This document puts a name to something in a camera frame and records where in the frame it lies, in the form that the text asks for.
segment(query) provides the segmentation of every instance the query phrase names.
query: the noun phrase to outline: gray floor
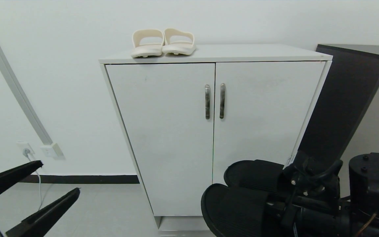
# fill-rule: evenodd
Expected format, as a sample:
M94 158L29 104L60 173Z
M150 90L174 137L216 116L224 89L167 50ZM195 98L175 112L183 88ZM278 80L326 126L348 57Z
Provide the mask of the gray floor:
M45 237L158 236L138 184L42 184L43 206L75 187L81 188L80 197ZM6 232L38 207L38 184L16 184L0 195L0 230Z

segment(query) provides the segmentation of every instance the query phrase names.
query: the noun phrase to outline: white cable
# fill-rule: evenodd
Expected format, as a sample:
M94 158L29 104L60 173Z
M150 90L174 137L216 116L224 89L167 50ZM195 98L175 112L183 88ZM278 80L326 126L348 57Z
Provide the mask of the white cable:
M29 159L30 162L32 162L32 160L31 160L30 157L29 157L29 154L30 154L30 150L27 149L27 148L25 148L25 149L23 150L23 155L24 155L25 157L27 157L27 159ZM39 197L40 197L40 206L39 206L39 209L38 209L38 210L40 210L40 208L42 207L42 204L43 204L43 200L42 200L42 179L40 178L40 174L39 174L37 171L35 171L35 173L38 175L38 178L39 178Z

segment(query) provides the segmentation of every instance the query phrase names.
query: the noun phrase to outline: cabinet handle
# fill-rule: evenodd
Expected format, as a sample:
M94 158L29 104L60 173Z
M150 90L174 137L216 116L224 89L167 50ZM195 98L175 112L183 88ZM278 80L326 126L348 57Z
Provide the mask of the cabinet handle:
M204 90L206 92L206 119L210 119L210 86L206 85L204 87Z
M220 118L224 118L224 93L226 86L224 83L220 84Z

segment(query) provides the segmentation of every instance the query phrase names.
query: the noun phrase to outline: electrical outlet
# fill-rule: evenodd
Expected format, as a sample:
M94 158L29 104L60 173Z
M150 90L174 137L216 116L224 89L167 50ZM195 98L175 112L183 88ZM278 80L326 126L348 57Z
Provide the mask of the electrical outlet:
M17 146L21 149L21 152L23 152L23 150L27 148L30 150L30 154L35 153L28 142L17 142Z
M46 157L61 157L63 153L58 144L43 145L40 147Z

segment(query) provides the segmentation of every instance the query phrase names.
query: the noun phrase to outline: cabinet top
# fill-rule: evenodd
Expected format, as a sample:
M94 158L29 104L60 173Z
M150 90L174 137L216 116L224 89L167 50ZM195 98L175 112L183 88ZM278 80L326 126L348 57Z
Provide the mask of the cabinet top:
M99 60L101 64L141 63L216 63L270 61L327 61L333 56L281 44L214 44L197 45L190 56L165 55L131 58L131 50Z

